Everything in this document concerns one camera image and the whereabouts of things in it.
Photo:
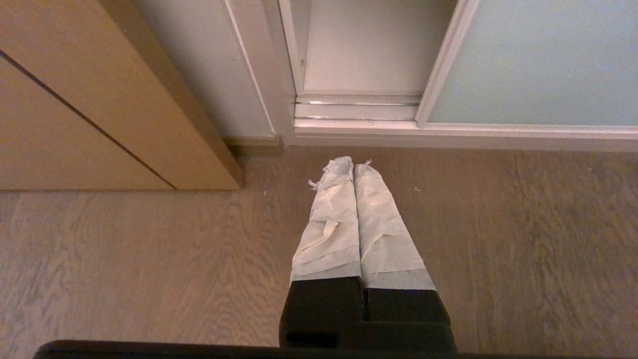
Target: tissue paper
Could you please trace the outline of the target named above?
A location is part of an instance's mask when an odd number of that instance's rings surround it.
[[[361,277],[359,224],[352,159],[323,168],[310,219],[292,259],[290,281]]]
[[[357,165],[354,184],[365,287],[436,289],[379,172]]]

